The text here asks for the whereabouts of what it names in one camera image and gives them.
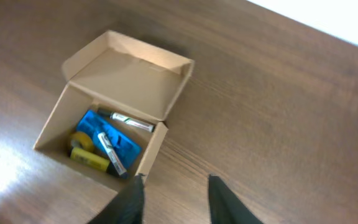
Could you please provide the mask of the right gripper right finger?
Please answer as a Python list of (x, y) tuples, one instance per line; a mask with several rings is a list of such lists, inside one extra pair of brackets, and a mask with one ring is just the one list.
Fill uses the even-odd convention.
[(212, 224), (263, 224), (219, 176), (208, 177), (208, 202)]

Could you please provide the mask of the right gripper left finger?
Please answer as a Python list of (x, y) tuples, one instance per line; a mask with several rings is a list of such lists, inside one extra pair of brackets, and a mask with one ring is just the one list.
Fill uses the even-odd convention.
[(142, 224), (144, 174), (136, 175), (88, 224)]

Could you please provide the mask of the blue plastic block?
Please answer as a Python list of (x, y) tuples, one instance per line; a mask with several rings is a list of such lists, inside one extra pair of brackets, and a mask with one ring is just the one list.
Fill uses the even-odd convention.
[(87, 134), (92, 139), (93, 144), (103, 152), (105, 150), (98, 138), (98, 134), (104, 133), (119, 160), (127, 170), (132, 167), (142, 151), (142, 148), (137, 143), (92, 110), (88, 110), (85, 113), (79, 121), (76, 130)]

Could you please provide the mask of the blue cap white marker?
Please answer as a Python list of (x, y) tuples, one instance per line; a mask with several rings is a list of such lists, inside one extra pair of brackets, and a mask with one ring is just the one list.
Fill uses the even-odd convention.
[(126, 168), (123, 166), (122, 162), (118, 158), (117, 154), (114, 151), (114, 148), (112, 144), (110, 143), (106, 133), (100, 132), (98, 134), (98, 139), (103, 147), (103, 149), (106, 151), (106, 154), (108, 155), (112, 166), (114, 167), (114, 175), (117, 177), (120, 177), (122, 179), (128, 178), (128, 173)]

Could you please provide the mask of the yellow highlighter pen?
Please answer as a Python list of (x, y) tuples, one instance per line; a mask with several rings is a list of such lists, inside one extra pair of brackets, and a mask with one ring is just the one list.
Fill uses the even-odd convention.
[(71, 149), (70, 159), (107, 174), (116, 177), (118, 176), (110, 160), (97, 156), (96, 154), (88, 152), (80, 147), (74, 147)]

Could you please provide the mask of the yellow tape roll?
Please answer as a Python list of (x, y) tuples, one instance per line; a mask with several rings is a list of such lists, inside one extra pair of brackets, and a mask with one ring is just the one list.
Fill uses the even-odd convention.
[(81, 131), (71, 134), (68, 138), (68, 150), (71, 151), (74, 147), (79, 147), (91, 153), (95, 151), (93, 140), (86, 133)]

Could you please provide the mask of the black cap white marker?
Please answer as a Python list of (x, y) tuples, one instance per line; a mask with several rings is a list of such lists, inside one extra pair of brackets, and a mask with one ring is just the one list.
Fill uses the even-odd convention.
[(108, 117), (108, 118), (110, 118), (112, 120), (123, 122), (123, 123), (125, 123), (125, 124), (127, 124), (129, 126), (133, 126), (133, 127), (143, 129), (143, 130), (148, 131), (150, 133), (152, 133), (154, 131), (154, 129), (155, 129), (155, 126), (153, 124), (146, 123), (146, 122), (140, 121), (138, 119), (131, 118), (129, 116), (126, 116), (126, 115), (123, 115), (123, 114), (120, 114), (120, 113), (117, 113), (117, 112), (109, 111), (109, 110), (106, 110), (106, 109), (99, 108), (97, 110), (97, 114), (99, 114), (100, 116)]

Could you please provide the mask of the brown cardboard box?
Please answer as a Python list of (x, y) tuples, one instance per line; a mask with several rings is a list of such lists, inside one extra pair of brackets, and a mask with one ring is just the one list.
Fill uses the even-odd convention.
[(34, 149), (114, 191), (128, 179), (73, 161), (70, 134), (89, 110), (104, 108), (155, 126), (153, 132), (120, 121), (112, 125), (137, 143), (129, 177), (148, 175), (168, 131), (165, 120), (191, 77), (194, 61), (141, 40), (107, 31), (62, 65), (67, 80)]

